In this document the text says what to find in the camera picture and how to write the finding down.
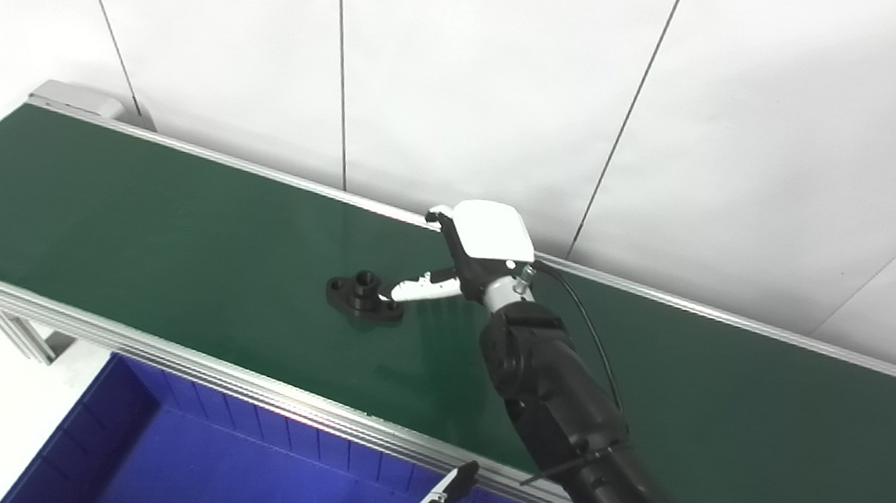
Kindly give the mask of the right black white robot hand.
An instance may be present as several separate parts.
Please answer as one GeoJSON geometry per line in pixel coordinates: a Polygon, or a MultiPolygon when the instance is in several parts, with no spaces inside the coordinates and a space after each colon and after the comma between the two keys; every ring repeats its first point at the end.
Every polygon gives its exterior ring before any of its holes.
{"type": "Polygon", "coordinates": [[[451,266],[386,284],[380,300],[412,303],[460,296],[490,313],[510,303],[533,302],[534,246],[517,209],[469,199],[434,206],[424,219],[439,228],[451,266]]]}

